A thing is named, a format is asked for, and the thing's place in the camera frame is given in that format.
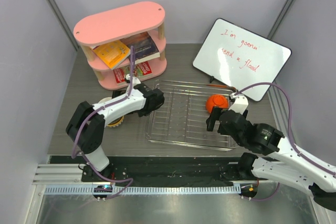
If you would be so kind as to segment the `metal wire dish rack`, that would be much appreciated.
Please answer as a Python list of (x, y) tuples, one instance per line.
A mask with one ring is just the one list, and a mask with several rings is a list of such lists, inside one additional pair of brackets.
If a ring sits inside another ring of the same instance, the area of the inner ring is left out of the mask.
[(212, 132), (206, 130), (210, 116), (206, 110), (208, 98), (219, 94), (229, 99), (229, 95), (236, 92), (235, 88), (170, 80), (156, 80), (153, 87), (164, 93), (165, 101), (148, 119), (146, 138), (149, 141), (221, 151), (237, 147), (230, 136), (217, 133), (218, 122)]

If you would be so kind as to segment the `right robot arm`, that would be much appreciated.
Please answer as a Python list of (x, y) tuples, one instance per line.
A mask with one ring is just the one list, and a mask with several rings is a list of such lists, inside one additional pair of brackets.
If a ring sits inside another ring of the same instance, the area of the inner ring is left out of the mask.
[(276, 128), (252, 124), (246, 114), (215, 107), (206, 120), (208, 131), (218, 122), (219, 134), (247, 149), (230, 172), (241, 180), (268, 179), (287, 185), (335, 211), (335, 166), (291, 144)]

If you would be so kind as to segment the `beige speckled bowl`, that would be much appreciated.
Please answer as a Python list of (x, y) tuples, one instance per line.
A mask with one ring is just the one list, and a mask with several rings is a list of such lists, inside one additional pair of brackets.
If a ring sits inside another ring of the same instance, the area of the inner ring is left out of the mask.
[(101, 99), (101, 100), (99, 101), (99, 103), (108, 102), (108, 101), (110, 101), (110, 100), (112, 100), (112, 97), (106, 97), (106, 98)]

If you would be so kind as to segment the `orange bowl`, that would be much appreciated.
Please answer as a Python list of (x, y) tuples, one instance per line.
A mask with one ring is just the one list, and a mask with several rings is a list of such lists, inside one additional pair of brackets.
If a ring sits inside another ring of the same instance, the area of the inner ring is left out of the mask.
[(228, 100), (223, 95), (214, 94), (210, 96), (205, 103), (205, 108), (208, 113), (212, 112), (213, 107), (228, 109), (229, 107)]

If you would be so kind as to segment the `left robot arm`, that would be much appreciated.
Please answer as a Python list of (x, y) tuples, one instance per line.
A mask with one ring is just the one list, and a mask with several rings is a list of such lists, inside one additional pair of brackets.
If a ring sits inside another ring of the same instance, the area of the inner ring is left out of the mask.
[(148, 116), (159, 109), (164, 101), (164, 93), (160, 89), (151, 89), (139, 83), (101, 103), (81, 102), (66, 127), (66, 133), (94, 167), (94, 176), (105, 182), (112, 174), (110, 161), (102, 149), (105, 128), (127, 114)]

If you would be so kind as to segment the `dark brown bowl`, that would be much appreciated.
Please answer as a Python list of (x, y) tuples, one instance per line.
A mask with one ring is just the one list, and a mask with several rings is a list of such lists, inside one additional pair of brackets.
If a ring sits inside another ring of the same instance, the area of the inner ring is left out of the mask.
[(127, 91), (126, 90), (113, 90), (112, 92), (112, 98), (116, 98), (116, 97), (119, 97), (123, 94), (125, 94)]

